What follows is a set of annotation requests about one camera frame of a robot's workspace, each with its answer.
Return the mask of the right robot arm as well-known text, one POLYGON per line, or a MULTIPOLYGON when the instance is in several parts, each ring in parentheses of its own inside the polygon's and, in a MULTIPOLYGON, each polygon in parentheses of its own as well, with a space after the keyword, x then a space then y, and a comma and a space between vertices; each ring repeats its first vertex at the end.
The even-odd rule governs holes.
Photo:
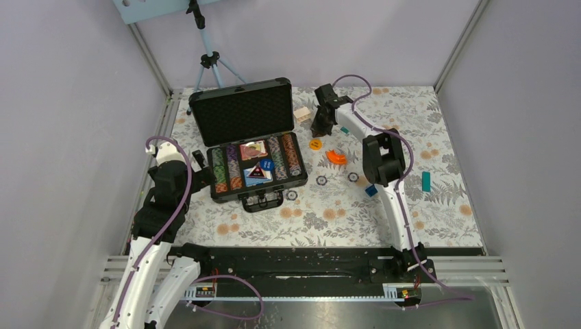
POLYGON ((395 129, 376 126, 357 109, 348 96, 339 96, 333 86, 325 84, 315 90, 317 112, 311 125, 314 137, 328 136, 335 125, 349 130, 362 144, 362 168, 382 200, 392 234, 393 273, 402 282, 410 282, 423 272, 437 281, 428 269, 423 244, 415 241, 417 235, 408 218, 409 207, 404 195, 404 178, 411 167, 406 166, 404 148, 413 157, 411 146, 395 129))

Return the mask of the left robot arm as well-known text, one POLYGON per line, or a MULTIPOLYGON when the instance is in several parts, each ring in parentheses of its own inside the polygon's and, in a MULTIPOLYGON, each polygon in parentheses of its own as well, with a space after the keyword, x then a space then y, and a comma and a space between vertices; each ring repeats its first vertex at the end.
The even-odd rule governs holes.
POLYGON ((100 328, 163 328, 193 280, 212 275, 207 258, 180 256, 161 284, 156 282, 192 194, 212 185, 215 177, 200 151, 188 156, 172 138, 149 137, 146 152, 156 162, 148 170, 153 187, 134 216, 127 264, 100 328))

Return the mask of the blue small blind button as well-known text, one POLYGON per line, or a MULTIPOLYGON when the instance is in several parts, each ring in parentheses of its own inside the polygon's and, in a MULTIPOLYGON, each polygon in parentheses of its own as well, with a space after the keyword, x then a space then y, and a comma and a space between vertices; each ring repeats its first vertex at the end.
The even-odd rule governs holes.
POLYGON ((275 164, 272 159, 265 158, 259 162, 260 168, 264 171, 273 171, 275 169, 275 164))

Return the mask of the black poker chip case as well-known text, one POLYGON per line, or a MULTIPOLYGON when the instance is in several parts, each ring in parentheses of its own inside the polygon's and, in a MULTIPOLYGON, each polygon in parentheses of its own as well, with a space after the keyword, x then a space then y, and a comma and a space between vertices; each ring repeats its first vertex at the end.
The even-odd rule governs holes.
POLYGON ((225 161, 228 191, 216 193, 215 184, 210 187, 210 195, 218 204, 240 201, 246 212, 260 212, 281 206, 284 191, 303 186, 308 181, 308 173, 301 154, 293 119, 293 97, 291 81, 285 77, 272 80, 194 92, 188 98, 189 109, 199 129, 203 144, 208 147, 207 156, 213 172, 212 150, 222 150, 225 161), (302 174, 291 176, 282 136, 291 134, 297 149, 302 174), (282 149, 284 165, 288 174, 285 180, 246 187, 243 171, 259 165, 262 159, 272 159, 268 138, 276 136, 282 149), (239 145, 251 141, 264 140, 268 155, 251 160, 241 160, 239 145), (243 186, 232 190, 227 165, 228 145, 236 147, 243 186))

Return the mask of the blue playing card deck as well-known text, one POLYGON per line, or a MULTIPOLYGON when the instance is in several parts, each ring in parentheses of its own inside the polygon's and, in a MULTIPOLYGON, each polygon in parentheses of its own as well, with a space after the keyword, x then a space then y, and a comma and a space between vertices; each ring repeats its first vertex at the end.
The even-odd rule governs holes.
POLYGON ((267 184, 273 181, 273 176, 270 171, 257 166, 245 169, 243 174, 246 187, 267 184))

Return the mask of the orange big blind button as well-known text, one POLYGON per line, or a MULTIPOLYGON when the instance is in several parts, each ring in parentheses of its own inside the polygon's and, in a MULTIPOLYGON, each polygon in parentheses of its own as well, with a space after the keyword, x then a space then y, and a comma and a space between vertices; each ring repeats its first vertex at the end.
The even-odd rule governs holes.
POLYGON ((312 150, 320 150, 323 147, 323 143, 320 139, 314 138, 309 142, 309 148, 312 150))

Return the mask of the black triangular all-in button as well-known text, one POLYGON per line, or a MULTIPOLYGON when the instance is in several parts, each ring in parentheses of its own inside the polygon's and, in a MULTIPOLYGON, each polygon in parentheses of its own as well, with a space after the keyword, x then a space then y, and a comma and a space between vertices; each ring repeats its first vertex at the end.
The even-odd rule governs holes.
POLYGON ((265 179, 267 176, 264 171, 260 168, 260 165, 255 165, 254 167, 248 169, 247 177, 265 179))

